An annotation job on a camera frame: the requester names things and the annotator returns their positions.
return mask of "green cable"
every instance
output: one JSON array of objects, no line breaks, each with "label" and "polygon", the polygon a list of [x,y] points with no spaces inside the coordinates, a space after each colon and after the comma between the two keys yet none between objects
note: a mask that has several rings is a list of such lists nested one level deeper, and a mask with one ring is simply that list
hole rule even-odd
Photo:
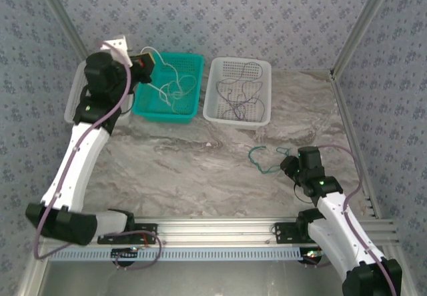
[{"label": "green cable", "polygon": [[[254,164],[257,168],[258,171],[261,172],[261,174],[269,174],[269,173],[275,173],[276,171],[280,170],[280,165],[273,165],[271,166],[269,169],[267,169],[266,171],[264,171],[262,169],[262,167],[260,166],[260,164],[258,164],[256,161],[254,161],[254,159],[251,157],[252,152],[258,150],[258,149],[266,149],[266,146],[255,146],[254,148],[252,148],[249,153],[248,153],[248,158],[251,161],[252,164]],[[276,151],[278,153],[281,153],[283,155],[289,156],[289,148],[285,148],[285,147],[278,147],[276,148]]]}]

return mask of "gray marble table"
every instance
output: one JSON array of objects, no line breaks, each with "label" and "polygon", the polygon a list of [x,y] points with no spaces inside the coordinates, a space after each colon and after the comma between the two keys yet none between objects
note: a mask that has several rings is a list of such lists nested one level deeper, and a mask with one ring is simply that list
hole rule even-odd
[{"label": "gray marble table", "polygon": [[[296,216],[312,205],[298,201],[282,172],[262,175],[248,151],[265,145],[254,159],[266,169],[279,164],[278,146],[335,143],[348,147],[330,82],[316,75],[273,72],[272,120],[257,131],[214,125],[199,112],[189,125],[152,123],[133,116],[118,127],[99,155],[85,193],[86,211],[120,208],[139,216]],[[352,158],[323,149],[327,175],[344,191],[356,188]],[[297,189],[301,198],[301,189]],[[350,203],[366,214],[364,195]]]}]

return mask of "teal basket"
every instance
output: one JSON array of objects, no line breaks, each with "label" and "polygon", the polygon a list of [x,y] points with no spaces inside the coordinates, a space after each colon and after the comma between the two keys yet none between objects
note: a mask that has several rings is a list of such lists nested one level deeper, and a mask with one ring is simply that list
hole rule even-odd
[{"label": "teal basket", "polygon": [[[166,123],[187,124],[197,114],[199,103],[201,77],[203,75],[203,56],[198,54],[185,53],[160,53],[166,63],[174,66],[178,72],[179,78],[184,75],[194,76],[183,78],[180,82],[182,91],[186,93],[195,87],[181,99],[169,97],[169,106],[159,97],[159,91],[147,84],[138,84],[135,95],[135,103],[132,111],[136,115],[141,115],[149,121],[163,121]],[[155,66],[151,74],[152,84],[158,88],[176,80],[175,71],[163,65],[159,55],[153,53]],[[170,93],[178,91],[178,86],[172,83]]]}]

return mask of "robotic arm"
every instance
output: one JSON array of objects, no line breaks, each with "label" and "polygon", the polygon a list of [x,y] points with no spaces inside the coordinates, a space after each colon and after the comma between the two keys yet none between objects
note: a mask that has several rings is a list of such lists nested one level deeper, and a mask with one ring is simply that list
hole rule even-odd
[{"label": "robotic arm", "polygon": [[59,179],[64,173],[70,155],[75,151],[77,140],[100,118],[111,111],[119,102],[126,87],[125,67],[116,59],[125,59],[130,66],[131,86],[129,93],[139,82],[151,83],[150,75],[154,68],[153,57],[149,54],[127,56],[124,39],[110,41],[111,45],[121,48],[111,50],[111,54],[98,52],[86,59],[84,70],[87,89],[84,89],[81,101],[74,116],[75,125],[71,140],[61,166],[50,188],[44,194],[40,204],[30,203],[25,212],[34,227],[39,226],[42,215],[54,195],[56,200],[41,230],[44,237],[66,241],[72,244],[87,245],[94,237],[107,233],[121,233],[132,230],[133,215],[125,211],[106,211],[96,214],[80,213],[87,182],[97,160],[99,152],[107,143],[115,123],[121,115],[119,108],[98,128],[92,129],[79,146],[68,168],[61,191],[55,194]]},{"label": "robotic arm", "polygon": [[299,212],[296,227],[302,239],[312,239],[325,251],[343,281],[344,296],[400,295],[401,267],[371,242],[335,177],[325,176],[319,149],[299,148],[298,158],[286,157],[280,168],[317,207]]}]

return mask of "patterned wallpaper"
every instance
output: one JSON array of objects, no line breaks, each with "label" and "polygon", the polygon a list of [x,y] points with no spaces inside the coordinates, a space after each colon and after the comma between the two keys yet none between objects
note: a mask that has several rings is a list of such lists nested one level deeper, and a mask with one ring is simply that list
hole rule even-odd
[{"label": "patterned wallpaper", "polygon": [[427,295],[427,0],[385,0],[340,83],[385,217]]},{"label": "patterned wallpaper", "polygon": [[62,0],[89,51],[126,34],[135,47],[330,69],[366,0]]},{"label": "patterned wallpaper", "polygon": [[77,65],[44,0],[0,0],[0,295],[14,295],[34,230],[24,213],[50,185]]}]

